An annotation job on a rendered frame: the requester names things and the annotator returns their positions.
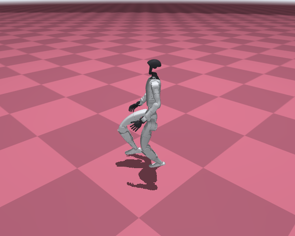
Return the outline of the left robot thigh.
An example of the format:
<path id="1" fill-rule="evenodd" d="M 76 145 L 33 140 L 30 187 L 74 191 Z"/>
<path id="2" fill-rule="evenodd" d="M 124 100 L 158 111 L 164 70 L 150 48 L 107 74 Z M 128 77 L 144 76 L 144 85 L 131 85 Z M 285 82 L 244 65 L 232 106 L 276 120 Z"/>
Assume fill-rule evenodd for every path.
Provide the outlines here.
<path id="1" fill-rule="evenodd" d="M 140 138 L 140 143 L 141 143 L 141 148 L 142 151 L 144 152 L 144 149 L 147 147 L 150 147 L 149 140 L 151 138 L 151 131 L 156 131 L 157 129 L 157 123 L 155 122 L 155 119 L 150 119 L 150 121 L 147 121 L 146 124 L 143 127 L 143 130 L 141 132 L 141 138 Z"/>

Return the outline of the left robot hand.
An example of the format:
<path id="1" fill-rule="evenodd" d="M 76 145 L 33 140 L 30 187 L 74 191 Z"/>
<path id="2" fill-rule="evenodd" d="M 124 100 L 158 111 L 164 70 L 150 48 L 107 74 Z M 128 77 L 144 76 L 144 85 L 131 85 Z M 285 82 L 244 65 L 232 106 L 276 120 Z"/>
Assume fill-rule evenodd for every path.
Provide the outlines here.
<path id="1" fill-rule="evenodd" d="M 143 117 L 144 117 L 144 116 L 143 116 Z M 132 121 L 132 122 L 131 122 L 131 123 L 134 123 L 134 122 L 135 122 L 133 125 L 130 126 L 130 127 L 133 126 L 131 129 L 133 129 L 133 128 L 135 127 L 135 128 L 133 129 L 133 131 L 137 128 L 137 129 L 135 130 L 135 132 L 136 132 L 136 131 L 141 127 L 141 125 L 144 124 L 144 122 L 141 121 L 141 119 L 142 119 L 143 117 L 141 117 L 140 120 Z M 146 121 L 147 121 L 147 120 L 146 120 Z M 146 122 L 146 121 L 145 121 L 145 122 Z"/>

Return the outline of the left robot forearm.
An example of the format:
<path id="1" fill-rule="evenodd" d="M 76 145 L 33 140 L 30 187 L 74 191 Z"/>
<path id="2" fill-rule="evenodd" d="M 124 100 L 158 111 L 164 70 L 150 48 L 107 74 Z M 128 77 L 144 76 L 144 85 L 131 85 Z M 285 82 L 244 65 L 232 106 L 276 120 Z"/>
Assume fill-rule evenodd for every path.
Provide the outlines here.
<path id="1" fill-rule="evenodd" d="M 156 113 L 156 110 L 158 109 L 158 103 L 153 103 L 150 110 L 145 114 L 145 116 L 141 119 L 142 122 L 145 122 L 146 120 L 150 119 L 150 117 Z"/>

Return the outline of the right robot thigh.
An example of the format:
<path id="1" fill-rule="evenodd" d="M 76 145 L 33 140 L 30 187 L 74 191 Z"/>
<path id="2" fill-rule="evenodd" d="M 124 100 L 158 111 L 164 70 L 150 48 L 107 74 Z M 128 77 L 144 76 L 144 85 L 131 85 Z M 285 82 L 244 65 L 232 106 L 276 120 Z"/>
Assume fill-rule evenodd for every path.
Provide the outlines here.
<path id="1" fill-rule="evenodd" d="M 141 117 L 145 116 L 146 111 L 147 109 L 139 110 L 126 117 L 119 125 L 119 132 L 125 133 L 127 131 L 127 125 L 133 124 L 131 123 L 132 121 L 140 120 Z"/>

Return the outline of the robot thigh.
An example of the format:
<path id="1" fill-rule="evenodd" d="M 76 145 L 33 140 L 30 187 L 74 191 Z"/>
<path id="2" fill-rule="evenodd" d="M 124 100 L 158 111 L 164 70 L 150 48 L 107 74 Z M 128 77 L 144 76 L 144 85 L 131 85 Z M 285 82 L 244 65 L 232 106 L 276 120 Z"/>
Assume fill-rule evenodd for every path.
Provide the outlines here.
<path id="1" fill-rule="evenodd" d="M 147 147 L 150 147 L 149 140 L 151 138 L 151 131 L 156 131 L 157 129 L 157 123 L 155 122 L 155 119 L 150 119 L 150 121 L 147 121 L 146 124 L 143 127 L 143 130 L 141 132 L 141 138 L 140 138 L 140 143 L 141 143 L 141 148 L 142 151 L 144 152 L 144 149 Z"/>
<path id="2" fill-rule="evenodd" d="M 145 116 L 146 111 L 147 109 L 139 110 L 126 117 L 119 125 L 119 132 L 125 133 L 127 131 L 127 125 L 133 124 L 131 123 L 132 121 L 140 120 L 141 117 Z"/>

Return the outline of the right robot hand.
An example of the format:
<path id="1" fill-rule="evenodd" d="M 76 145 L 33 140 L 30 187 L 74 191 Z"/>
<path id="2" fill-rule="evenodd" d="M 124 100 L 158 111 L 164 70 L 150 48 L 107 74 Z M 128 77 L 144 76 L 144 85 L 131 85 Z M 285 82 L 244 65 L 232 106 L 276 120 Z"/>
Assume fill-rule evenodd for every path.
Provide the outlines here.
<path id="1" fill-rule="evenodd" d="M 133 110 L 133 112 L 134 112 L 134 109 L 137 108 L 138 106 L 140 106 L 139 104 L 140 104 L 140 101 L 138 101 L 136 104 L 130 105 L 129 111 L 132 112 L 132 110 Z"/>

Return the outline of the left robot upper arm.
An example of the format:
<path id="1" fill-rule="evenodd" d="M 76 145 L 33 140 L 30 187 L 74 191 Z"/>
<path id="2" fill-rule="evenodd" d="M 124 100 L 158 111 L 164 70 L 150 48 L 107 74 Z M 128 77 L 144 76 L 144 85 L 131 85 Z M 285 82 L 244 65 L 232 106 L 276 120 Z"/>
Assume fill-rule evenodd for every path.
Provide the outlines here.
<path id="1" fill-rule="evenodd" d="M 158 103 L 158 109 L 161 106 L 161 101 L 160 101 L 160 92 L 159 92 L 160 86 L 159 83 L 157 81 L 153 81 L 151 82 L 151 90 L 153 93 L 153 98 L 155 100 L 155 103 Z"/>

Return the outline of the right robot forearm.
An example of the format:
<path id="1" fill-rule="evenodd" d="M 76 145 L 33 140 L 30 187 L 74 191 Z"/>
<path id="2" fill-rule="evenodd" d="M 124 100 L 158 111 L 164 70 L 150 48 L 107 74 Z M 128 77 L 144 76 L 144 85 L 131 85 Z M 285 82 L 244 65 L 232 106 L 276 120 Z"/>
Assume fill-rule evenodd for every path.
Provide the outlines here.
<path id="1" fill-rule="evenodd" d="M 139 101 L 140 101 L 140 104 L 139 104 L 140 106 L 142 106 L 146 102 L 146 93 Z"/>

